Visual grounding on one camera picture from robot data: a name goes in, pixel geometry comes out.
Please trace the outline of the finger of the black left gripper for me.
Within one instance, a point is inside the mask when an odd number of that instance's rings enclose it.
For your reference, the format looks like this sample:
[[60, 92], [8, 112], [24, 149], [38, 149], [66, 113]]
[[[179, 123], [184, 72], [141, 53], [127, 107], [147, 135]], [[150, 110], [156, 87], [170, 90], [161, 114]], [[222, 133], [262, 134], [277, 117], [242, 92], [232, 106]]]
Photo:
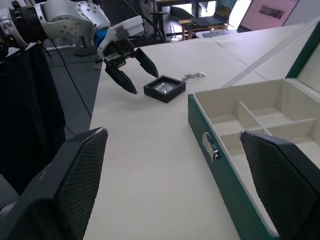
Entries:
[[140, 49], [135, 51], [134, 58], [140, 63], [140, 66], [150, 75], [158, 77], [159, 73], [153, 61]]
[[127, 92], [136, 95], [138, 92], [128, 76], [113, 65], [106, 65], [105, 72], [114, 80], [114, 82]]

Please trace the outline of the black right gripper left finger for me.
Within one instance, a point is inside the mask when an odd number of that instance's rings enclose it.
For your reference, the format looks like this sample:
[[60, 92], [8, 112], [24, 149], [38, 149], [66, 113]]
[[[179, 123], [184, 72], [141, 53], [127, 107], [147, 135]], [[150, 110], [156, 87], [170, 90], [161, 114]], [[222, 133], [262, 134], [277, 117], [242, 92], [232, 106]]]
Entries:
[[82, 240], [97, 197], [109, 133], [67, 140], [23, 193], [0, 209], [2, 240]]

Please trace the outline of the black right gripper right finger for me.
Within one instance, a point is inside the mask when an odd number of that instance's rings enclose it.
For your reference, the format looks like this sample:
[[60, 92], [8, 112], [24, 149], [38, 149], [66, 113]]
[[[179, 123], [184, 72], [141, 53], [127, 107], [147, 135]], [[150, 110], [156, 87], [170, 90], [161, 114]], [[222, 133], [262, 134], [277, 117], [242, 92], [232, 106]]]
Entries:
[[320, 170], [293, 143], [242, 131], [254, 186], [283, 240], [320, 238]]

